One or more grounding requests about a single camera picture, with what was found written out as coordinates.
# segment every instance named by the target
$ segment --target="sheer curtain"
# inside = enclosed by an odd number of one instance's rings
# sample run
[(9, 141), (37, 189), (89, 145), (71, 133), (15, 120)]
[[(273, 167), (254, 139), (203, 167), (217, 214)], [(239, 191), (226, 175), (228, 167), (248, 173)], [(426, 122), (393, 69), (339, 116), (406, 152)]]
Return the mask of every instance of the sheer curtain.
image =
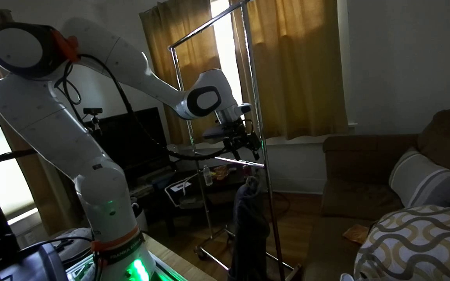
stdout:
[[(253, 0), (246, 13), (264, 138), (343, 133), (335, 0)], [(232, 19), (243, 100), (249, 102), (243, 24), (237, 13)]]
[[(0, 24), (10, 22), (10, 13), (0, 10)], [(12, 150), (28, 150), (24, 141), (21, 141), (3, 120), (0, 120), (0, 127), (6, 136), (6, 141)], [(31, 189), (34, 205), (39, 209), (39, 216), (48, 234), (65, 230), (67, 220), (62, 217), (59, 211), (59, 203), (49, 187), (49, 183), (45, 177), (45, 170), (39, 161), (37, 155), (24, 156), (17, 159), (21, 173)]]
[[(209, 19), (209, 0), (167, 0), (140, 13), (153, 69), (157, 77), (176, 88), (168, 45)], [(220, 67), (212, 28), (178, 45), (176, 53), (184, 89), (189, 89), (195, 83), (198, 74)], [(178, 119), (168, 108), (165, 108), (165, 117), (170, 141), (174, 144), (189, 144), (185, 122)], [(193, 131), (195, 141), (199, 141), (203, 131), (214, 127), (214, 122), (214, 116), (192, 120), (193, 130), (190, 131)]]

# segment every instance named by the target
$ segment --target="floor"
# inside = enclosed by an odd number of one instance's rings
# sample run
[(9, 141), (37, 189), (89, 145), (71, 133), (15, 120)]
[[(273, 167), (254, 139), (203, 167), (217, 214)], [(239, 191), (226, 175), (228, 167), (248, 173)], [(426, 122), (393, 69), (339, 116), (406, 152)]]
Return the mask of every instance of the floor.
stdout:
[[(264, 197), (264, 214), (268, 212), (267, 197)], [(292, 267), (301, 266), (304, 259), (304, 251), (307, 248), (307, 237), (312, 230), (312, 223), (317, 219), (320, 208), (320, 195), (306, 194), (273, 194), (273, 214), (276, 217), (279, 247), (282, 261)], [(174, 219), (174, 236), (168, 236), (164, 222), (149, 223), (148, 233), (160, 244), (187, 259), (190, 264), (199, 267), (210, 276), (217, 280), (226, 280), (226, 270), (220, 267), (215, 261), (209, 259), (203, 248), (209, 251), (214, 258), (223, 262), (224, 267), (231, 264), (231, 247), (221, 227), (231, 223), (231, 206), (223, 205), (223, 208), (212, 209), (209, 212), (212, 231), (206, 225), (206, 216), (203, 211), (193, 216), (182, 216)], [(276, 255), (274, 239), (270, 228), (267, 239), (267, 251), (273, 256)], [(268, 278), (276, 280), (278, 262), (274, 259), (268, 261)]]

